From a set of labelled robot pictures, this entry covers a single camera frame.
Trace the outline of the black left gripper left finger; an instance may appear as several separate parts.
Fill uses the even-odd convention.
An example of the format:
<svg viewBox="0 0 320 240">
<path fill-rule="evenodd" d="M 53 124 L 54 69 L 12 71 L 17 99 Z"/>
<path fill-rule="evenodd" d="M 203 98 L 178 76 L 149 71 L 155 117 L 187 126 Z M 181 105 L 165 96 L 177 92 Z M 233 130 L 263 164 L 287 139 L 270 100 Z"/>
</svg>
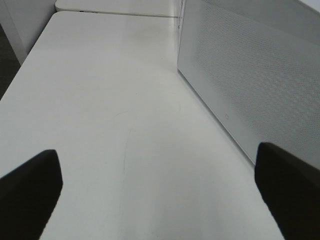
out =
<svg viewBox="0 0 320 240">
<path fill-rule="evenodd" d="M 35 155 L 0 179 L 0 238 L 40 239 L 63 188 L 54 149 Z"/>
</svg>

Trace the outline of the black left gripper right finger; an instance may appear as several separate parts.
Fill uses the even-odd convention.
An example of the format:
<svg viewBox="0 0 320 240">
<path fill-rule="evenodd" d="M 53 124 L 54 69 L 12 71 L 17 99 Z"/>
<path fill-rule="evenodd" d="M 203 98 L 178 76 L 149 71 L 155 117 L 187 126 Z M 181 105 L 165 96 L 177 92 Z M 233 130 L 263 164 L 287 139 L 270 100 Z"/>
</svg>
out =
<svg viewBox="0 0 320 240">
<path fill-rule="evenodd" d="M 258 145 L 254 181 L 286 240 L 320 238 L 320 171 L 270 142 Z"/>
</svg>

